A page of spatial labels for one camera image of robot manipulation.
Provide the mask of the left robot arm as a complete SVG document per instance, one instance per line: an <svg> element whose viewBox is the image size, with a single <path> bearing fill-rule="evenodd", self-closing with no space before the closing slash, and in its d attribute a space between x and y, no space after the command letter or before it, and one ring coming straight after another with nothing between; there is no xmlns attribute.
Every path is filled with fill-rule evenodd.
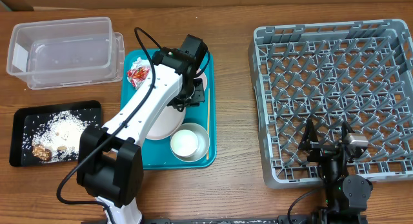
<svg viewBox="0 0 413 224"><path fill-rule="evenodd" d="M162 48L148 56L150 71L128 103L101 128L80 137L77 183L103 207L107 223L142 223L136 195L143 178L141 147L165 107L178 111L204 99L199 73L210 58L205 45Z"/></svg>

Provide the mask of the red snack wrapper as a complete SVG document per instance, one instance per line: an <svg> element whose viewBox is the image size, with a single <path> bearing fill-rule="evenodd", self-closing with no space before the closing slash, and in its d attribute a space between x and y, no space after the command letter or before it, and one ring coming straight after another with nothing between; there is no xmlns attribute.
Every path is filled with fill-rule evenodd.
<svg viewBox="0 0 413 224"><path fill-rule="evenodd" d="M126 72L127 80L136 90L138 90L139 87L145 82L149 72L149 66L138 66L131 68Z"/></svg>

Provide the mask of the brown food scrap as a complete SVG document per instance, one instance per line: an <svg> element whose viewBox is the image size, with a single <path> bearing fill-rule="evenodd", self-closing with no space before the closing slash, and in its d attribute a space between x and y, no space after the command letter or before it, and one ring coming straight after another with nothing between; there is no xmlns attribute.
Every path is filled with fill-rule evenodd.
<svg viewBox="0 0 413 224"><path fill-rule="evenodd" d="M41 161L50 161L52 159L52 151L40 144L33 146L32 154Z"/></svg>

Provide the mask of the white napkin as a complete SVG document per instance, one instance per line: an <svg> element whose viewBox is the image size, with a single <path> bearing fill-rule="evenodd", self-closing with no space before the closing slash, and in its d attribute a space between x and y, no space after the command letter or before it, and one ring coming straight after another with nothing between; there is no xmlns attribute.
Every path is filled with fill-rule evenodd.
<svg viewBox="0 0 413 224"><path fill-rule="evenodd" d="M135 68L141 68L141 67L150 67L150 63L149 60L147 59L142 59L141 57L138 57L131 66L131 69L135 69Z"/></svg>

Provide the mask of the large white plate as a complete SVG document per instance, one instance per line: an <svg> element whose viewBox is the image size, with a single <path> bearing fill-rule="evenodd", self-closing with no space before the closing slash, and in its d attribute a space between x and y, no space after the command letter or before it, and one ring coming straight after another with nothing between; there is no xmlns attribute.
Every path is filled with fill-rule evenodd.
<svg viewBox="0 0 413 224"><path fill-rule="evenodd" d="M186 115L186 109L182 112L174 109L172 106L165 107L160 113L152 128L149 130L146 138L149 140L161 140L170 136L183 123Z"/></svg>

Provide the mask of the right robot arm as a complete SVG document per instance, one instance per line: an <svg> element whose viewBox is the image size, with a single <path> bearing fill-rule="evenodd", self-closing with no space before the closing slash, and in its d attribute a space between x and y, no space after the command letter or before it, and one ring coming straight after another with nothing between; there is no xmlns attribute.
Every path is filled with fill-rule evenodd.
<svg viewBox="0 0 413 224"><path fill-rule="evenodd" d="M341 139L337 143L321 143L316 128L308 119L299 149L308 152L307 160L321 167L323 186L303 194L293 202L323 189L326 207L321 207L305 223L366 223L361 213L367 209L367 201L373 190L372 182L348 172L347 163L359 159L368 148L368 140L356 133L346 122L342 122Z"/></svg>

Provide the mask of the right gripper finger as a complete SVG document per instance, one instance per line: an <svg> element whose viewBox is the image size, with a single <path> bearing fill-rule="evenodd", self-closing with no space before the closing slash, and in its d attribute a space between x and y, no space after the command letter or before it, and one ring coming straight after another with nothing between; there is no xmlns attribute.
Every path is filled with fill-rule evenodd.
<svg viewBox="0 0 413 224"><path fill-rule="evenodd" d="M316 129L313 121L309 118L307 119L305 131L301 141L299 142L299 150L314 150L316 145L319 144Z"/></svg>
<svg viewBox="0 0 413 224"><path fill-rule="evenodd" d="M341 130L341 142L350 143L350 138L352 137L354 130L347 121L342 122Z"/></svg>

